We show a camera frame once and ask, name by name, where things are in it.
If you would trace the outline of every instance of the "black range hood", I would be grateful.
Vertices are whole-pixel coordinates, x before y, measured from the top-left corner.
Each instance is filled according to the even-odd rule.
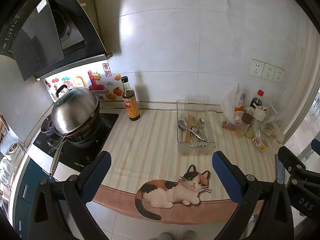
[[[77,0],[2,0],[0,54],[17,61],[24,80],[108,59]]]

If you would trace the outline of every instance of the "calico cat sticker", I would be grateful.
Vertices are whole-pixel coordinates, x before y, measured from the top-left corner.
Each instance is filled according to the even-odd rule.
[[[156,208],[171,208],[173,203],[197,205],[200,202],[198,194],[202,191],[211,192],[208,188],[210,171],[199,173],[191,165],[178,182],[164,179],[154,179],[146,182],[137,191],[135,204],[141,215],[146,218],[161,220],[161,216],[145,209],[142,199]]]

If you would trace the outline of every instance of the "white wall socket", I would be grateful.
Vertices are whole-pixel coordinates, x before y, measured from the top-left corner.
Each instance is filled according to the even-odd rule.
[[[276,67],[275,75],[273,76],[272,81],[281,83],[285,74],[285,70],[282,68]]]
[[[261,77],[264,67],[264,62],[252,59],[250,62],[249,75],[254,77]]]
[[[270,65],[268,63],[265,63],[261,78],[271,81],[273,79],[275,71],[276,71],[276,67],[275,66]]]

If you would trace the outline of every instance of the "orange label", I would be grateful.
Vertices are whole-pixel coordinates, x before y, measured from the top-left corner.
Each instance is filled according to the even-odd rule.
[[[139,115],[139,109],[136,97],[133,96],[131,98],[124,98],[123,101],[125,108],[127,109],[128,116],[131,118],[137,117]]]

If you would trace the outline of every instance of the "striped countertop mat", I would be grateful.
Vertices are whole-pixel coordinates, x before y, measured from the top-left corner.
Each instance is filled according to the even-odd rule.
[[[125,109],[120,113],[103,147],[112,156],[103,185],[135,194],[152,179],[177,181],[194,164],[199,172],[211,171],[209,188],[212,192],[202,192],[200,199],[229,199],[212,168],[212,155],[178,155],[176,111],[141,110],[140,114],[141,118],[133,122]],[[280,144],[268,141],[267,150],[261,153],[251,140],[239,139],[234,132],[222,129],[223,114],[208,112],[208,115],[216,141],[215,151],[222,151],[244,174],[253,174],[262,181],[275,180],[274,155]]]

